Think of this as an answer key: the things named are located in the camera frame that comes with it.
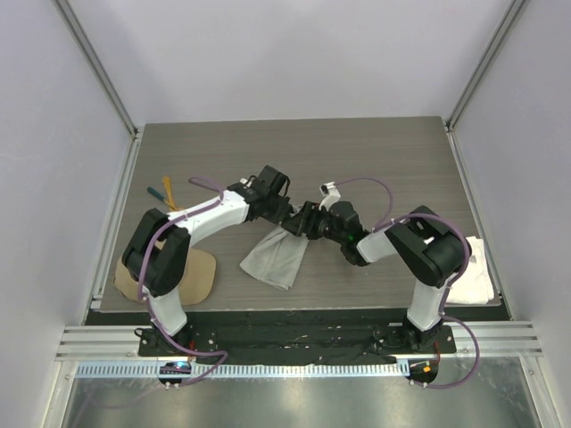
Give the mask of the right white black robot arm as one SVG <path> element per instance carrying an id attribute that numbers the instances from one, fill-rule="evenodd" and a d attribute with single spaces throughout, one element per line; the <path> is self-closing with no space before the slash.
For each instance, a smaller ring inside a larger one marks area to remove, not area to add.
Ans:
<path id="1" fill-rule="evenodd" d="M 451 285 L 465 272 L 471 247 L 461 232 L 426 206 L 419 206 L 378 229 L 368 231 L 349 202 L 320 208 L 307 202 L 282 222 L 295 236 L 328 239 L 344 258 L 365 267 L 399 256 L 415 278 L 411 304 L 402 325 L 377 338 L 388 350 L 421 352 L 431 348 L 443 326 Z"/>

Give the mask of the grey cloth napkin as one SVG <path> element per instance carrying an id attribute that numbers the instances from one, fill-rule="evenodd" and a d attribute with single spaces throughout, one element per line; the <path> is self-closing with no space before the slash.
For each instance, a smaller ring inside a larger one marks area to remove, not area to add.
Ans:
<path id="1" fill-rule="evenodd" d="M 282 291 L 293 287 L 309 240 L 281 226 L 264 236 L 240 263 L 249 276 Z"/>

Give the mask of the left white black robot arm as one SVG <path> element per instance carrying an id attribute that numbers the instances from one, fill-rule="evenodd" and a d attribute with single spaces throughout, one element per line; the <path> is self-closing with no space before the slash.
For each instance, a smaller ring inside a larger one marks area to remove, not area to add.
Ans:
<path id="1" fill-rule="evenodd" d="M 137 297 L 145 302 L 151 317 L 151 332 L 167 353 L 196 353 L 190 347 L 192 329 L 179 293 L 192 246 L 230 226 L 264 218 L 277 229 L 246 256 L 242 265 L 257 279 L 290 285 L 309 244 L 282 227 L 295 213 L 288 197 L 277 191 L 236 184 L 186 210 L 165 214 L 152 209 L 144 214 L 121 263 L 136 282 Z"/>

